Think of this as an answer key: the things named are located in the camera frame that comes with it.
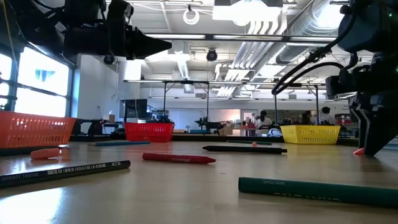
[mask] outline plastic basket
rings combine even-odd
[[[289,125],[281,126],[284,141],[295,144],[336,144],[340,126]]]
[[[67,144],[75,121],[0,111],[0,149]]]
[[[124,123],[128,141],[169,142],[173,137],[173,123]]]

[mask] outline pencil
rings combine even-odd
[[[130,167],[130,165],[130,161],[116,161],[75,167],[64,167],[61,169],[25,172],[20,174],[0,175],[0,189],[50,180],[58,180],[67,177],[76,177],[80,175],[127,169]]]
[[[255,152],[268,154],[282,154],[287,149],[278,147],[238,147],[238,146],[205,146],[203,149],[210,152]]]

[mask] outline red basket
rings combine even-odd
[[[75,121],[76,118],[0,111],[0,149],[66,144]]]
[[[172,123],[124,123],[128,141],[169,142],[173,137]]]

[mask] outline monitor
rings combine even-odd
[[[119,117],[147,119],[147,100],[121,100]]]

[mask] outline green crayon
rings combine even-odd
[[[240,177],[240,192],[398,208],[398,189]]]

